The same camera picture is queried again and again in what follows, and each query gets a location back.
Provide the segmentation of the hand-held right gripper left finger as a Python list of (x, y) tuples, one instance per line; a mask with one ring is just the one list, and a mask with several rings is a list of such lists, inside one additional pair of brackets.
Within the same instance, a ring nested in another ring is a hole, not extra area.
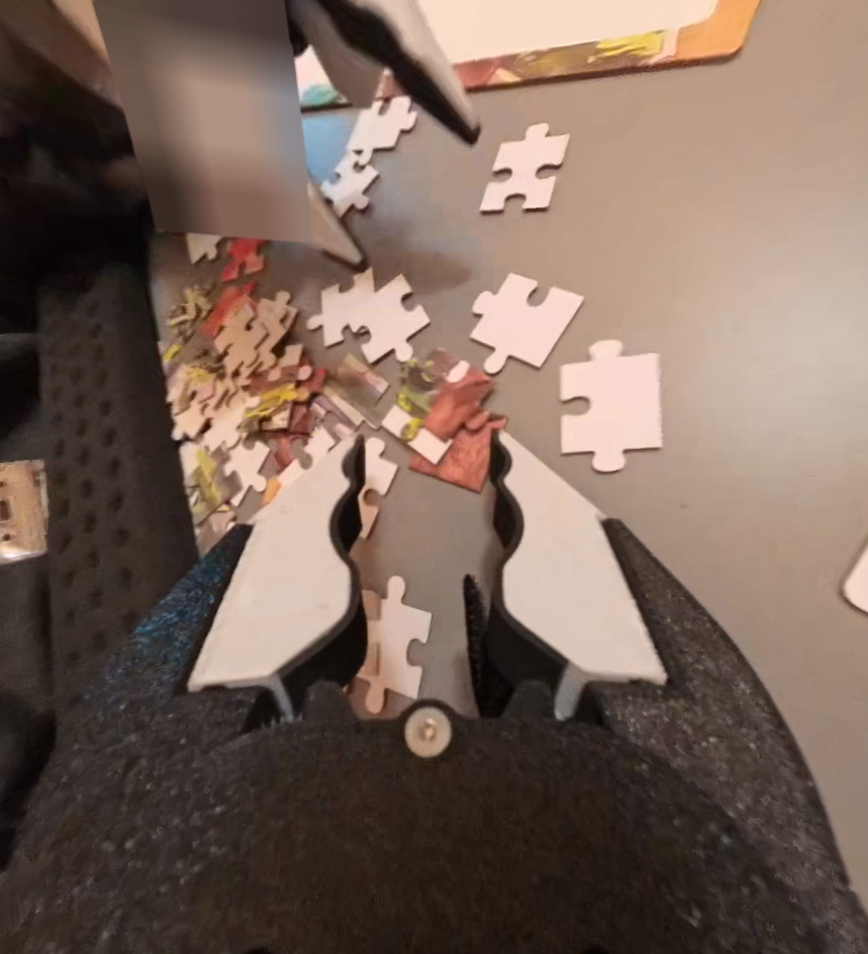
[(309, 689), (345, 685), (367, 651), (351, 550), (361, 531), (361, 436), (335, 446), (256, 515), (187, 678), (191, 694), (268, 691), (282, 717)]

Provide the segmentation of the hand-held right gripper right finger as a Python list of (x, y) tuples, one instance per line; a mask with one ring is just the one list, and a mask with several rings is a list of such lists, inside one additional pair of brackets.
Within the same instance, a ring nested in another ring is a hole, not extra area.
[(593, 684), (665, 687), (666, 665), (611, 545), (606, 517), (507, 431), (491, 439), (489, 662), (512, 687), (547, 686), (571, 719)]

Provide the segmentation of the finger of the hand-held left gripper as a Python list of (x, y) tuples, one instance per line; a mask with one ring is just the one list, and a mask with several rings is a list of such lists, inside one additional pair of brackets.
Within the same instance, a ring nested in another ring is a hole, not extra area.
[(315, 248), (332, 260), (359, 269), (366, 256), (349, 234), (330, 201), (317, 185), (308, 185), (312, 242)]
[(295, 54), (313, 50), (332, 86), (366, 108), (383, 74), (455, 137), (477, 143), (474, 107), (415, 1), (290, 1)]

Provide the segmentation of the animal jigsaw puzzle board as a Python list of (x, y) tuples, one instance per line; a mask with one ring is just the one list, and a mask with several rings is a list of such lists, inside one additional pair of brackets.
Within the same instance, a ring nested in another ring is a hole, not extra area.
[(421, 1), (465, 89), (722, 62), (759, 1)]

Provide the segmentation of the pile of jigsaw pieces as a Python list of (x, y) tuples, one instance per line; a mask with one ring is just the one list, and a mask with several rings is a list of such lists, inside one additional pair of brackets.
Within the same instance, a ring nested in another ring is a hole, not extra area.
[[(389, 126), (394, 120), (396, 138), (410, 130), (416, 122), (416, 113), (407, 97), (393, 99), (390, 107), (381, 109), (376, 103), (358, 117), (350, 140), (350, 147), (332, 178), (323, 183), (323, 195), (333, 203), (338, 195), (344, 201), (337, 205), (345, 210), (366, 207), (365, 187), (378, 177), (378, 171), (366, 160), (381, 148), (391, 148), (378, 138), (380, 126)], [(500, 214), (510, 197), (523, 197), (527, 211), (548, 208), (554, 191), (555, 177), (540, 177), (542, 170), (559, 168), (565, 159), (569, 134), (554, 136), (548, 124), (533, 124), (518, 140), (499, 146), (492, 174), (507, 173), (502, 181), (490, 181), (485, 187), (479, 206), (481, 214)], [(459, 446), (462, 432), (484, 434), (492, 439), (497, 431), (491, 428), (483, 409), (473, 397), (466, 399), (463, 388), (490, 385), (505, 364), (515, 360), (540, 368), (548, 359), (571, 320), (583, 304), (583, 297), (559, 288), (549, 290), (545, 300), (531, 304), (529, 299), (537, 283), (509, 274), (499, 291), (482, 292), (473, 305), (477, 316), (471, 339), (491, 349), (483, 369), (463, 362), (430, 364), (413, 361), (412, 336), (428, 326), (429, 319), (417, 305), (405, 308), (403, 300), (412, 289), (404, 276), (397, 276), (381, 289), (373, 285), (370, 269), (358, 274), (354, 285), (342, 291), (337, 286), (322, 293), (321, 312), (310, 318), (307, 326), (320, 331), (326, 347), (337, 346), (344, 339), (344, 329), (363, 333), (367, 338), (360, 343), (363, 361), (359, 370), (367, 372), (368, 386), (374, 375), (367, 364), (376, 364), (389, 353), (395, 353), (405, 370), (416, 371), (422, 380), (408, 388), (388, 408), (380, 427), (412, 447), (416, 456), (430, 467), (438, 469)], [(230, 315), (217, 322), (217, 333), (212, 345), (215, 357), (225, 369), (225, 378), (213, 384), (211, 394), (199, 399), (202, 384), (195, 382), (196, 396), (176, 414), (176, 436), (182, 437), (195, 450), (197, 434), (205, 435), (205, 445), (198, 451), (209, 463), (215, 463), (213, 454), (223, 453), (219, 462), (229, 468), (226, 478), (234, 477), (266, 488), (259, 469), (272, 448), (264, 444), (265, 431), (252, 430), (259, 421), (277, 416), (279, 408), (288, 403), (300, 403), (300, 398), (285, 397), (272, 405), (271, 395), (248, 395), (239, 390), (263, 372), (280, 377), (273, 379), (274, 388), (304, 391), (314, 381), (314, 373), (305, 380), (287, 380), (286, 369), (293, 365), (279, 364), (273, 347), (280, 339), (282, 325), (292, 311), (290, 296), (279, 293), (272, 300), (255, 302), (250, 295), (243, 296), (243, 304), (232, 303)], [(588, 349), (585, 362), (567, 364), (560, 369), (559, 397), (567, 401), (585, 399), (588, 408), (582, 415), (567, 415), (561, 419), (560, 444), (564, 454), (591, 455), (593, 469), (598, 472), (620, 471), (630, 450), (659, 449), (663, 443), (661, 380), (658, 355), (654, 353), (627, 355), (618, 340), (601, 340)], [(366, 447), (366, 468), (375, 463), (380, 467), (383, 441), (371, 437)], [(280, 490), (306, 475), (297, 461), (288, 465), (278, 477)], [(421, 641), (429, 633), (432, 614), (407, 606), (403, 602), (404, 579), (392, 577), (388, 595), (380, 599), (379, 615), (367, 619), (367, 651), (364, 666), (374, 665), (369, 673), (370, 692), (366, 704), (374, 714), (383, 708), (389, 690), (407, 697), (416, 693), (419, 685), (410, 664), (407, 650), (414, 641)]]

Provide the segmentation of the grey desk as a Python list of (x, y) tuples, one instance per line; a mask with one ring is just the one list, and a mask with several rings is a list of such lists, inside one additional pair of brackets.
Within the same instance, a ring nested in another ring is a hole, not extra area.
[[(721, 64), (491, 89), (475, 149), (421, 115), (346, 225), (481, 365), (472, 305), (510, 273), (583, 306), (491, 406), (623, 520), (713, 616), (809, 764), (868, 912), (868, 614), (841, 585), (868, 537), (868, 2), (762, 2)], [(569, 134), (545, 210), (481, 214), (499, 146)], [(561, 451), (560, 369), (618, 340), (660, 365), (663, 443), (620, 471)]]

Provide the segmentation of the metal zipper pull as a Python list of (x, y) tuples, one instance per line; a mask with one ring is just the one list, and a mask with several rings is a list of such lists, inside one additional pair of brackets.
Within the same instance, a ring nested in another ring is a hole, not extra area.
[(0, 463), (0, 566), (45, 556), (48, 523), (44, 461)]

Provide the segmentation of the person's dark jacket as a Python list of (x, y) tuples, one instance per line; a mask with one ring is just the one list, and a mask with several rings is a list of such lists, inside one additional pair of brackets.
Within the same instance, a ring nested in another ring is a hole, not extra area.
[[(145, 190), (91, 2), (0, 2), (0, 463), (39, 443), (39, 291), (133, 252)], [(0, 853), (51, 751), (46, 570), (0, 565)]]

